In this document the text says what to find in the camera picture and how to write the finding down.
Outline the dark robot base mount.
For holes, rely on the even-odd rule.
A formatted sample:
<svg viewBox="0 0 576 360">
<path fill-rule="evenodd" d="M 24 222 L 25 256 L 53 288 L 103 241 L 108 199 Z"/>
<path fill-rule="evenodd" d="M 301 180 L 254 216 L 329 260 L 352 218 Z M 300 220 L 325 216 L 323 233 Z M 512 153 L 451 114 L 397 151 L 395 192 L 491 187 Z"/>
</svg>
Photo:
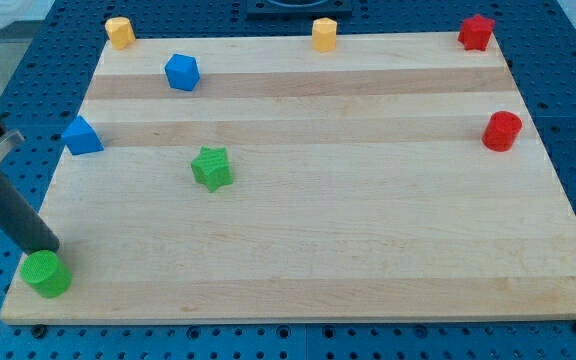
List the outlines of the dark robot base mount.
<svg viewBox="0 0 576 360">
<path fill-rule="evenodd" d="M 349 15 L 353 0 L 245 0 L 248 18 L 267 16 L 318 16 Z"/>
</svg>

